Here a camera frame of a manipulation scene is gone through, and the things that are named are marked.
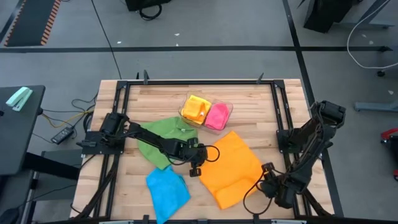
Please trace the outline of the mint green stapler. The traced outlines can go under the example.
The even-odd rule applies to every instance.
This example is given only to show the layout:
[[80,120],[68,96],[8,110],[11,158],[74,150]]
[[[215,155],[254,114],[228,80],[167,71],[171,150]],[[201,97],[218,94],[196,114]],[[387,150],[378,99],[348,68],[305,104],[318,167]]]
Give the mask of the mint green stapler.
[[33,90],[23,86],[6,101],[6,105],[11,107],[14,111],[20,111],[32,93]]

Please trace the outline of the black cabinet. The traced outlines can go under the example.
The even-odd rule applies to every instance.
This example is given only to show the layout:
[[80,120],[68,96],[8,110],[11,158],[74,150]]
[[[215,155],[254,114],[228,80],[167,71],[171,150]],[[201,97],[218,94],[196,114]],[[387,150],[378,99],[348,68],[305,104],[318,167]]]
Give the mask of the black cabinet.
[[353,22],[342,22],[349,10],[363,0],[309,0],[303,27],[327,33],[333,25],[352,27]]

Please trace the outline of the pink microfiber towel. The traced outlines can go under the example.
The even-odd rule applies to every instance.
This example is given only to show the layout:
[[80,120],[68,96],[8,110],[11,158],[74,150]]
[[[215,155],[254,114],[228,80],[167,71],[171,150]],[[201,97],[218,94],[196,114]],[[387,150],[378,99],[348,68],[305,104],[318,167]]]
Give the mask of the pink microfiber towel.
[[205,126],[210,129],[222,130],[229,118],[229,107],[226,103],[215,103],[209,110]]

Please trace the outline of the clear plastic bin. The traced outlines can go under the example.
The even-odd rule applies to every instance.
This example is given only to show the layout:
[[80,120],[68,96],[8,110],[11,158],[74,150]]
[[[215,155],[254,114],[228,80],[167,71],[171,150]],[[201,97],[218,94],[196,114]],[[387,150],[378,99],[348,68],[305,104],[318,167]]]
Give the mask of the clear plastic bin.
[[226,125],[227,125],[227,123],[228,123],[228,121],[229,121],[229,118],[228,118],[228,121],[226,122],[226,125],[225,125],[224,129],[222,129],[222,130],[210,129],[210,128],[207,128],[207,127],[205,126],[206,117],[207,117],[207,114],[208,114],[209,110],[211,109],[211,107],[210,107],[210,109],[208,110],[207,114],[205,114],[205,120],[204,120],[204,122],[203,122],[202,124],[194,123],[193,121],[190,121],[190,120],[188,120],[187,118],[185,118],[185,117],[182,116],[182,109],[184,108],[185,102],[189,99],[189,97],[190,97],[191,95],[195,95],[195,96],[198,96],[198,97],[200,97],[200,98],[203,98],[203,99],[209,101],[209,102],[211,103],[211,107],[212,107],[215,103],[226,103],[226,104],[228,105],[228,107],[229,107],[229,117],[231,116],[231,113],[233,112],[233,104],[230,103],[230,102],[228,102],[228,101],[221,101],[221,100],[218,100],[218,99],[216,99],[216,98],[214,98],[214,97],[212,97],[212,96],[205,95],[205,94],[203,94],[202,92],[199,92],[199,91],[188,91],[187,94],[186,94],[185,99],[182,101],[182,104],[180,105],[180,107],[179,107],[179,109],[178,109],[178,113],[179,113],[180,117],[181,117],[186,123],[188,123],[188,124],[190,124],[190,125],[192,125],[192,126],[194,126],[194,127],[196,127],[196,128],[200,128],[200,129],[202,129],[202,130],[205,130],[205,131],[208,131],[208,132],[211,132],[211,133],[214,133],[214,134],[220,134],[222,131],[224,131],[225,128],[226,128]]

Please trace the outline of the red and black cart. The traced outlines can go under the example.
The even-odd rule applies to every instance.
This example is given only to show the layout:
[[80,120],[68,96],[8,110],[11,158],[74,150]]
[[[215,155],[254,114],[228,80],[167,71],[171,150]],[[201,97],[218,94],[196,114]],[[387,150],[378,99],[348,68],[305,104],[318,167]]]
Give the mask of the red and black cart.
[[381,133],[381,144],[391,150],[398,163],[398,128],[392,128]]

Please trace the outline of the yellow microfiber towel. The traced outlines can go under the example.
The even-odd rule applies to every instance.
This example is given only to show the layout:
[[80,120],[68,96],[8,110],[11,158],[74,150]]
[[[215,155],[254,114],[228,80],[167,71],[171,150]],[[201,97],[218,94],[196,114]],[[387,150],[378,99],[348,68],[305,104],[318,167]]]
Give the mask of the yellow microfiber towel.
[[203,98],[191,95],[185,102],[184,112],[190,115],[207,114],[211,107],[211,103]]

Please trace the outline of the black desk base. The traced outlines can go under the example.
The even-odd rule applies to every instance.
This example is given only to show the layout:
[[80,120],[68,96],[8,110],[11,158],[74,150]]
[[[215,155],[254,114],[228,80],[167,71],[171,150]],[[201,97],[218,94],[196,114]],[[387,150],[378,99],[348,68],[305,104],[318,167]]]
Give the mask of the black desk base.
[[81,151],[44,151],[0,155],[0,224],[20,224],[33,182],[34,172],[47,176],[78,180]]

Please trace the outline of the black power adapter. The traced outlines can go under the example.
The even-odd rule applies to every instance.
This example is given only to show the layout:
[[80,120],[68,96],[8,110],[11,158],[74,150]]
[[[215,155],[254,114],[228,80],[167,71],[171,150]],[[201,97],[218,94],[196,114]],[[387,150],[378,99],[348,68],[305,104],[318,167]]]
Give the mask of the black power adapter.
[[51,139],[51,142],[59,145],[64,142],[64,140],[68,139],[73,133],[74,130],[72,128],[65,127]]

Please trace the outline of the black equipment box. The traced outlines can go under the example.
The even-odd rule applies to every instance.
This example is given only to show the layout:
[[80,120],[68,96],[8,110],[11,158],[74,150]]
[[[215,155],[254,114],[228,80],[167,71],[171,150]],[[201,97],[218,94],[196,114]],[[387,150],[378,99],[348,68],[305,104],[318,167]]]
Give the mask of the black equipment box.
[[167,4],[171,0],[124,0],[129,11],[138,11],[152,6]]

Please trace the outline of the black aluminium table frame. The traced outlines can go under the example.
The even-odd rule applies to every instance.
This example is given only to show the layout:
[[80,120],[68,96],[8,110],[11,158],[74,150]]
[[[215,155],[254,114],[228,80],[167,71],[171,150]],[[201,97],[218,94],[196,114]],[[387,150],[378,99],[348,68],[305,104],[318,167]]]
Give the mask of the black aluminium table frame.
[[[178,115],[187,93],[227,101],[233,112],[226,131],[234,131],[251,148],[261,162],[272,162],[284,170],[289,161],[277,148],[276,131],[298,128],[309,120],[307,101],[299,79],[262,80],[134,80],[130,90],[118,86],[116,80],[103,80],[92,130],[98,130],[104,117],[113,109],[126,112],[137,123],[157,121]],[[140,153],[134,139],[126,141],[119,158],[116,185],[107,190],[98,204],[100,215],[112,220],[128,220],[132,224],[155,223],[155,213],[146,177],[154,165]],[[175,167],[185,179],[191,198],[171,218],[173,224],[252,223],[252,211],[260,213],[259,223],[272,219],[293,219],[308,210],[299,197],[298,211],[280,208],[270,203],[260,192],[250,195],[246,203],[222,210],[199,178],[190,177],[190,165]]]

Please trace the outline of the blue microfiber towel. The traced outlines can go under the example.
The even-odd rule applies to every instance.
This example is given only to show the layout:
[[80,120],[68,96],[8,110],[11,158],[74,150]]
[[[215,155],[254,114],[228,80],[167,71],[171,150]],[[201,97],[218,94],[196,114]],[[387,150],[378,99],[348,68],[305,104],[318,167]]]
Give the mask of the blue microfiber towel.
[[184,178],[176,174],[172,166],[154,169],[147,177],[157,224],[164,224],[190,199]]

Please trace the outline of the grey metal desk foot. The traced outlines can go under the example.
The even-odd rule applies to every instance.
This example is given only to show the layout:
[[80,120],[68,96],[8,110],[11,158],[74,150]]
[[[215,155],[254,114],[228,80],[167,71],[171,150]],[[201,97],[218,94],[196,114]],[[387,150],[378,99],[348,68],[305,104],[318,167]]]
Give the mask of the grey metal desk foot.
[[360,17],[356,22],[339,22],[335,25],[345,28],[363,28],[363,29],[389,29],[395,25],[391,22],[374,22],[374,18],[381,12],[381,10],[391,0],[375,0],[375,2],[369,7],[369,9]]
[[398,112],[398,100],[391,103],[361,103],[354,104],[356,111],[382,111],[382,112]]

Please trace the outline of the green microfiber towel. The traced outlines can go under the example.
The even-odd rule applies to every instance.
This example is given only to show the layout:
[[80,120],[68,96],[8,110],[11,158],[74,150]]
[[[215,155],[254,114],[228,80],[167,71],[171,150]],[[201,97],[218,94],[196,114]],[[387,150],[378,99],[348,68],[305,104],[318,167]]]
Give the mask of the green microfiber towel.
[[[197,130],[184,122],[181,117],[171,117],[150,123],[142,123],[145,128],[163,138],[175,138],[186,141],[191,138],[197,138]],[[138,141],[138,148],[143,156],[157,168],[164,170],[170,165],[169,160],[156,147],[153,147],[142,141]]]

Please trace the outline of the black side table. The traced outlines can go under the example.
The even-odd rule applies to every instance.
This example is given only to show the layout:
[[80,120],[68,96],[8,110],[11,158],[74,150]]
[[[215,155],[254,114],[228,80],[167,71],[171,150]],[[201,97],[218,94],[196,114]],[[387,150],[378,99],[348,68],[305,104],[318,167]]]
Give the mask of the black side table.
[[20,111],[14,111],[6,101],[18,89],[18,86],[0,88],[0,176],[21,170],[45,93],[43,85],[30,86],[29,99]]

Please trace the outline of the black orange-edged floor mat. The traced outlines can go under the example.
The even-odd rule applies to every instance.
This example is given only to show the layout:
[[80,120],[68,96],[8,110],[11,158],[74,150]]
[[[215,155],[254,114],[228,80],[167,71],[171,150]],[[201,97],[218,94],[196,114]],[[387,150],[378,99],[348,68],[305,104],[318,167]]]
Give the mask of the black orange-edged floor mat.
[[62,0],[23,0],[5,47],[46,45]]

